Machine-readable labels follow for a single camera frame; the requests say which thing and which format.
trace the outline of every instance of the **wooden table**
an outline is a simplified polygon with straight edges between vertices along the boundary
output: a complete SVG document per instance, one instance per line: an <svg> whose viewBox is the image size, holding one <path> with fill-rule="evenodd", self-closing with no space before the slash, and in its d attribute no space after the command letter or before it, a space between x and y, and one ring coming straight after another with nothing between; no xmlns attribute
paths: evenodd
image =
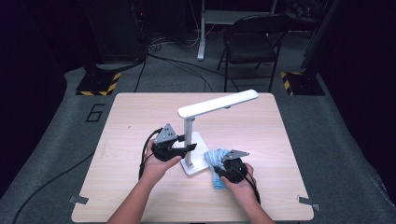
<svg viewBox="0 0 396 224"><path fill-rule="evenodd" d="M170 123L183 134L177 110L230 93L120 93L117 95L99 140L80 196L75 222L106 222L137 182L143 145L154 131ZM274 220L310 220L308 198L276 100L271 93L230 109L197 117L198 131L210 149L249 152L243 157L254 167L262 207ZM242 222L248 221L227 189L214 189L209 169L186 176L181 164L170 169L154 187L143 222Z"/></svg>

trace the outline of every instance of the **wire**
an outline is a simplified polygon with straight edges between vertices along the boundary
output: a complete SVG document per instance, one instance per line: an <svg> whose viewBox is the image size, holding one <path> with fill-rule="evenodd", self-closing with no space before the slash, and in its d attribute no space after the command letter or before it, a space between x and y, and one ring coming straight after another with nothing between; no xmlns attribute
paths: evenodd
<svg viewBox="0 0 396 224"><path fill-rule="evenodd" d="M241 175L244 179L246 179L246 181L249 183L249 185L253 188L254 195L256 196L257 202L258 202L258 203L262 203L262 200L260 199L259 191L257 190L257 185L256 185L256 183L254 183L253 176L252 176L249 172L247 172L247 174L250 176L250 178L251 178L252 181L253 181L253 183L252 183L245 175L243 175L243 174L242 174L241 172L239 172L237 169L233 168L232 166L229 166L229 167L227 167L227 168L231 168L232 170L234 170L235 172L237 172L239 175Z"/></svg>
<svg viewBox="0 0 396 224"><path fill-rule="evenodd" d="M160 51L160 49L162 48L162 41L167 39L167 37L160 37L156 40L151 41L151 43L148 45L149 49L151 49L152 51Z"/></svg>
<svg viewBox="0 0 396 224"><path fill-rule="evenodd" d="M221 0L221 3L220 3L220 11L222 11L223 2L224 2L224 0ZM213 24L213 25L212 25L212 27L210 28L210 30L205 34L205 38L206 38L207 35L209 35L209 33L213 30L213 28L214 28L215 26L216 26L216 24Z"/></svg>
<svg viewBox="0 0 396 224"><path fill-rule="evenodd" d="M190 2L190 8L191 8L191 12L192 12L192 16L194 17L194 21L195 21L195 26L196 26L196 28L197 28L197 30L199 30L199 27L198 27L198 21L197 21L197 19L195 18L195 13L194 13L194 10L193 10L193 8L192 8L192 2L191 2L191 0L189 1ZM195 38L195 41L194 41L194 43L192 43L191 45L182 45L182 46L184 46L184 47L186 47L186 48L191 48L192 46L194 46L196 43L198 43L198 40L199 40L200 38L199 38L199 32L197 32L197 37Z"/></svg>
<svg viewBox="0 0 396 224"><path fill-rule="evenodd" d="M27 199L25 200L25 202L22 204L22 206L21 206L20 209L18 210L17 214L15 214L14 218L12 219L12 223L14 224L14 223L17 222L18 216L20 215L20 213L21 213L22 209L24 208L24 206L26 206L26 204L28 204L29 201L30 201L33 197L35 197L35 195L36 195L40 190L42 190L44 187L46 187L48 184L52 183L53 181L55 181L55 180L58 179L59 177L61 177L61 176L65 175L65 174L67 174L68 172L74 170L76 167L78 167L79 165L81 165L84 161L87 161L90 157L92 157L94 153L95 153L95 152L91 153L91 154L90 154L88 157L86 157L84 160L82 160L82 161L80 161L79 163L77 163L76 165L70 167L70 168L67 169L66 171L60 173L59 175L56 175L56 176L53 177L51 180L47 181L47 183L45 183L45 184L42 185L40 188L38 188L35 192L33 192L33 193L29 196L29 198L27 198Z"/></svg>
<svg viewBox="0 0 396 224"><path fill-rule="evenodd" d="M142 70L140 70L139 78L137 79L136 86L134 87L134 92L137 91L137 87L139 86L140 78L142 77L143 70L145 70L145 67L146 67L146 58L143 61L143 67L142 67Z"/></svg>
<svg viewBox="0 0 396 224"><path fill-rule="evenodd" d="M177 67L177 68L179 68L179 69L181 69L181 70L183 70L183 71L185 71L186 73L189 73L189 74L191 74L191 75L193 75L193 76L195 76L195 77L201 78L201 79L204 81L204 83L205 83L205 85L204 85L204 92L205 92L206 84L209 86L210 90L213 92L213 89L212 89L212 87L210 86L209 82L207 82L206 79L205 79L202 75L200 75L199 73L193 71L192 69L190 69L189 67L187 67L187 66L185 66L185 65L177 64L176 62L171 62L171 61L167 61L167 60L164 60L164 61L167 62L167 63L172 64L173 66L175 66L175 67Z"/></svg>
<svg viewBox="0 0 396 224"><path fill-rule="evenodd" d="M149 144L149 140L151 139L151 137L152 137L154 134L160 133L162 130L163 130L163 128L160 128L160 129L157 129L157 130L155 130L154 132L152 132L152 133L148 136L148 139L146 140L145 145L143 146L143 150L142 150L142 160L141 160L141 162L140 162L140 168L139 168L139 177L138 177L139 179L140 179L140 177L142 177L143 171L145 170L145 163L146 163L147 159L148 159L150 156L152 156L152 155L154 154L154 152L151 153L151 154L145 159L146 148L147 148L147 146L148 146L148 144Z"/></svg>
<svg viewBox="0 0 396 224"><path fill-rule="evenodd" d="M214 73L214 74L217 74L217 75L220 75L220 76L224 77L224 75L222 73L220 73L220 72L216 72L216 71L207 69L205 67L202 67L202 66L199 66L199 65L196 65L196 64L193 64L193 63L186 63L186 62L179 61L179 60L174 60L174 59L168 59L168 58L164 58L164 57L160 57L160 56L155 56L155 55L152 55L150 53L148 53L148 56L150 56L152 58L155 58L155 59L161 59L161 60L164 60L164 61L170 61L170 62L175 62L175 63L184 63L184 64L187 64L187 65L190 65L190 66L194 66L194 67L206 70L207 72L211 72L211 73ZM230 81L233 83L233 85L235 86L236 90L240 91L239 88L236 86L235 82L233 81L233 79L230 79Z"/></svg>

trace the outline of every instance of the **gray carpet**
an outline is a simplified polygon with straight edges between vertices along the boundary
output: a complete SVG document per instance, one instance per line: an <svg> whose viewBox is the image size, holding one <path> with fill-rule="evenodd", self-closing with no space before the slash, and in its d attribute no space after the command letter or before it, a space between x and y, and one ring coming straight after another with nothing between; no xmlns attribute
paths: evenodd
<svg viewBox="0 0 396 224"><path fill-rule="evenodd" d="M279 74L281 71L302 71L300 65L307 43L304 33L286 37L272 94L278 103L307 192L314 203L320 203L323 208L316 211L308 223L395 223L395 206L388 199L375 169L364 159L350 136L320 76L318 80L325 96L288 96L285 91ZM212 36L207 40L203 62L196 60L197 49L198 45L186 48L169 43L162 44L161 50L149 53L215 71L222 51L222 37ZM107 64L104 68L124 65ZM148 57L136 91L223 90L221 75L185 64L177 66ZM64 100L33 155L1 199L0 223L11 223L35 190L94 152L116 94L135 90L142 67L140 64L122 72L116 89L109 96L75 95L85 71L81 68L65 74L68 85ZM270 66L262 65L259 72L269 69ZM268 81L253 79L235 83L240 91L255 89L264 92ZM229 91L236 91L231 82ZM98 122L86 122L94 105L97 105L96 110L103 112L102 117ZM16 223L73 223L70 217L74 205L67 200L78 195L90 162L91 158L88 158L40 190L21 210Z"/></svg>

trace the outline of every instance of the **white desk lamp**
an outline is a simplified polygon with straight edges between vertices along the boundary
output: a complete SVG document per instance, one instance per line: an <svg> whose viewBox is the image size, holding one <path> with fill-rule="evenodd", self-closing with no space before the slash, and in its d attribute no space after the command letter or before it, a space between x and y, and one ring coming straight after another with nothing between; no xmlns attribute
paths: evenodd
<svg viewBox="0 0 396 224"><path fill-rule="evenodd" d="M192 132L192 122L195 120L195 117L222 108L230 108L232 105L242 104L258 97L259 94L254 90L241 91L195 105L184 106L177 111L178 115L184 119L184 147L192 143L197 144L195 150L188 152L186 157L181 160L181 164L187 175L197 174L209 167L204 156L204 153L209 149L202 136L198 132Z"/></svg>

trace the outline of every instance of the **person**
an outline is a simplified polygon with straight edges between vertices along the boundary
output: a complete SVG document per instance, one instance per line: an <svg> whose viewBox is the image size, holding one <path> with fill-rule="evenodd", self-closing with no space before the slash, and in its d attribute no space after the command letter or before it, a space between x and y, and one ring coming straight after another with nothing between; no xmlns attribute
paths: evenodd
<svg viewBox="0 0 396 224"><path fill-rule="evenodd" d="M168 169L180 162L180 156L174 157L169 161L160 161L152 156L151 148L153 142L153 139L148 142L145 169L141 178L119 206L119 208L107 221L108 224L140 223L151 190L163 178ZM251 176L248 175L249 180L256 182L253 177L253 167L248 163L246 163L246 166L248 172L251 174ZM224 182L227 189L233 193L236 201L247 213L251 223L275 223L257 202L253 188L245 179L237 184L230 182L224 176L221 178L221 180Z"/></svg>

